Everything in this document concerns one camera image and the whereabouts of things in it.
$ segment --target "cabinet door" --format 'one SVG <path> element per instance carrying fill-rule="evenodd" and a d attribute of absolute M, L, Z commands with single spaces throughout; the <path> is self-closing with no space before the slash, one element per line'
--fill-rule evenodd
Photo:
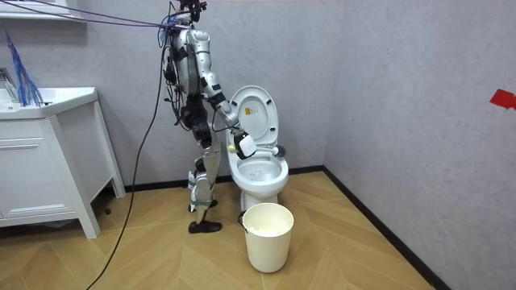
<path fill-rule="evenodd" d="M 43 138 L 0 139 L 0 212 L 4 218 L 71 211 Z"/>

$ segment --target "white cabinet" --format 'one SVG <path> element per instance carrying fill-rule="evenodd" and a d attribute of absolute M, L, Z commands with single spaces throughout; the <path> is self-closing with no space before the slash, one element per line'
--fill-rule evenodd
<path fill-rule="evenodd" d="M 125 191 L 93 94 L 45 118 L 0 119 L 0 227 L 78 218 L 97 237 L 90 202 L 109 183 Z"/>
<path fill-rule="evenodd" d="M 43 138 L 0 139 L 0 212 L 19 218 L 70 211 Z"/>

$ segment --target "black cable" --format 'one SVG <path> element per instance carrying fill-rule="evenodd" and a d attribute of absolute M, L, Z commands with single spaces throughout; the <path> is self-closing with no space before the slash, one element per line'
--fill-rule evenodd
<path fill-rule="evenodd" d="M 223 128 L 223 129 L 215 129 L 215 115 L 217 114 L 217 111 L 216 110 L 213 110 L 213 117 L 211 118 L 211 130 L 213 130 L 213 132 L 215 133 L 219 133 L 219 132 L 222 132 L 224 130 L 227 130 L 227 129 L 237 129 L 233 126 L 226 126 L 226 128 Z"/>
<path fill-rule="evenodd" d="M 164 20 L 165 20 L 165 19 L 167 19 L 167 18 L 170 16 L 170 11 L 171 11 L 171 8 L 172 8 L 172 7 L 171 7 L 171 4 L 172 4 L 172 2 L 169 2 L 169 12 L 167 13 L 167 16 L 166 16 L 166 17 L 164 17 L 164 18 L 163 18 L 163 20 L 161 20 L 161 23 L 163 23 L 163 22 L 164 22 Z M 162 48 L 162 47 L 165 45 L 165 43 L 167 42 L 167 38 L 168 38 L 168 36 L 166 35 L 166 36 L 165 36 L 165 39 L 164 39 L 164 42 L 163 42 L 163 43 L 161 43 L 161 39 L 160 39 L 161 29 L 163 29 L 163 30 L 164 30 L 164 28 L 160 28 L 160 29 L 158 29 L 158 45 L 160 46 L 160 48 Z"/>
<path fill-rule="evenodd" d="M 131 185 L 131 193 L 132 193 L 131 194 L 131 202 L 129 203 L 129 210 L 127 211 L 126 221 L 123 223 L 122 231 L 120 232 L 119 238 L 117 239 L 117 241 L 116 241 L 116 243 L 114 245 L 113 251 L 111 252 L 111 255 L 110 255 L 109 259 L 107 260 L 106 264 L 104 265 L 104 268 L 102 269 L 100 274 L 98 274 L 97 279 L 95 279 L 88 286 L 88 288 L 86 290 L 90 290 L 95 285 L 95 283 L 97 283 L 97 281 L 102 277 L 102 275 L 104 275 L 104 272 L 106 272 L 107 267 L 110 265 L 110 262 L 113 259 L 114 253 L 119 248 L 120 240 L 122 239 L 123 233 L 126 230 L 127 222 L 129 221 L 129 216 L 131 215 L 133 201 L 135 200 L 135 182 L 136 182 L 136 173 L 138 172 L 139 156 L 141 155 L 142 148 L 144 147 L 145 141 L 147 140 L 148 133 L 151 131 L 152 125 L 154 124 L 154 121 L 156 120 L 156 116 L 157 116 L 157 113 L 158 113 L 158 105 L 160 104 L 161 82 L 163 80 L 163 58 L 164 58 L 165 50 L 166 49 L 163 48 L 163 50 L 161 51 L 160 83 L 159 83 L 159 86 L 158 86 L 158 95 L 156 97 L 156 106 L 154 108 L 154 115 L 152 116 L 151 123 L 149 124 L 148 129 L 145 132 L 144 139 L 142 140 L 142 143 L 139 145 L 138 154 L 136 155 L 135 171 L 134 171 L 133 176 L 132 176 L 132 185 Z"/>
<path fill-rule="evenodd" d="M 174 12 L 176 12 L 176 7 L 174 6 L 174 3 L 172 3 L 172 1 L 169 1 L 169 10 L 170 10 L 170 7 L 172 7 L 174 9 Z"/>
<path fill-rule="evenodd" d="M 170 6 L 173 7 L 173 4 L 171 2 L 169 4 L 169 9 L 170 9 Z M 173 44 L 173 42 L 174 42 L 174 34 L 172 34 L 171 40 L 170 40 L 171 44 Z M 167 88 L 167 92 L 169 93 L 170 104 L 172 106 L 172 111 L 174 113 L 174 116 L 176 116 L 176 123 L 174 125 L 175 126 L 180 125 L 181 128 L 183 128 L 183 130 L 188 132 L 191 129 L 186 128 L 181 121 L 183 119 L 183 114 L 181 112 L 181 108 L 183 108 L 185 106 L 185 102 L 183 99 L 183 93 L 181 91 L 181 82 L 179 80 L 179 74 L 177 73 L 176 63 L 175 63 L 174 59 L 170 59 L 170 58 L 169 58 L 169 63 L 170 63 L 171 68 L 173 68 L 174 74 L 176 76 L 176 84 L 172 84 L 169 81 L 167 81 L 167 85 L 169 86 Z"/>

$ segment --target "wooden floor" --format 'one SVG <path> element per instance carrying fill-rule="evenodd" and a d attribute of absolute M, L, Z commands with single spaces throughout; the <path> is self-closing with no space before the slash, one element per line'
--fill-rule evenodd
<path fill-rule="evenodd" d="M 433 289 L 322 172 L 290 176 L 280 195 L 295 225 L 287 264 L 273 274 L 248 262 L 236 223 L 239 189 L 217 184 L 215 193 L 219 204 L 208 217 L 224 228 L 195 235 L 187 234 L 194 219 L 187 189 L 137 193 L 119 249 L 94 289 Z M 128 202 L 98 197 L 97 239 L 86 239 L 77 224 L 0 229 L 0 289 L 85 289 L 119 235 Z"/>

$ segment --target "gray wall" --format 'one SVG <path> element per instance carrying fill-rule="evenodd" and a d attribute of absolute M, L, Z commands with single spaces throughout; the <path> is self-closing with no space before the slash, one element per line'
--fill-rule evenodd
<path fill-rule="evenodd" d="M 325 165 L 457 290 L 516 289 L 514 0 L 347 1 Z"/>
<path fill-rule="evenodd" d="M 167 2 L 88 0 L 83 8 L 134 19 L 160 21 Z M 313 15 L 338 19 L 340 3 L 208 3 L 198 28 L 212 38 L 213 69 L 230 98 L 244 85 L 268 90 L 280 115 L 280 138 L 291 168 L 320 165 L 327 140 L 329 104 L 340 67 L 340 27 L 310 24 Z M 131 182 L 135 154 L 150 122 L 156 98 L 160 49 L 153 28 L 112 27 L 56 21 L 0 20 L 27 70 L 41 87 L 96 86 L 125 184 Z M 0 65 L 10 67 L 6 45 Z M 182 180 L 199 154 L 191 133 L 173 126 L 162 103 L 144 147 L 137 183 Z M 228 174 L 222 165 L 220 174 Z"/>

